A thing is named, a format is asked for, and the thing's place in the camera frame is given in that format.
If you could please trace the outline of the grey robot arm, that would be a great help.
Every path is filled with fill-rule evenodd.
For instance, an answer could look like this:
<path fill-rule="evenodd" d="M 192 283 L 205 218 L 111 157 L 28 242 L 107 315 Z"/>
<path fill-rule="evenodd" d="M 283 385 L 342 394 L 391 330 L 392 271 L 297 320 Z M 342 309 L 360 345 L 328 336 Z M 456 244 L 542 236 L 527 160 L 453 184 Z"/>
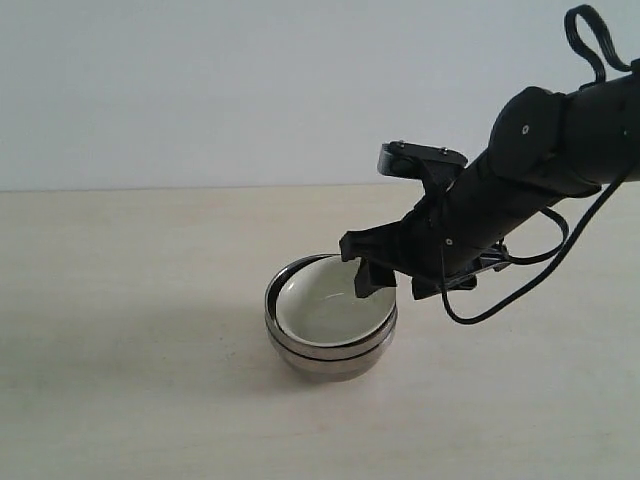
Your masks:
<path fill-rule="evenodd" d="M 392 287 L 400 273 L 418 299 L 441 284 L 461 288 L 532 216 L 616 179 L 638 179 L 639 76 L 569 94 L 528 87 L 502 109 L 475 160 L 392 141 L 381 148 L 378 170 L 420 181 L 424 194 L 401 220 L 341 238 L 342 258 L 360 263 L 356 295 Z"/>

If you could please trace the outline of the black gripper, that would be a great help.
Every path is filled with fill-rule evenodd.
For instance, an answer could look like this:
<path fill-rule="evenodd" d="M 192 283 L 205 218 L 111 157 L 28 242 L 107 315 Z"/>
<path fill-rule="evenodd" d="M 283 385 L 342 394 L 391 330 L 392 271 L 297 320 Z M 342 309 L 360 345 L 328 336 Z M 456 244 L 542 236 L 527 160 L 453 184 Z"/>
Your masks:
<path fill-rule="evenodd" d="M 412 279 L 416 300 L 442 286 L 473 289 L 491 255 L 506 261 L 498 242 L 550 203 L 548 192 L 502 180 L 482 164 L 394 164 L 389 174 L 420 180 L 425 194 L 402 220 L 349 230 L 339 240 L 342 261 L 361 258 L 354 278 L 360 299 L 396 288 L 397 272 Z"/>

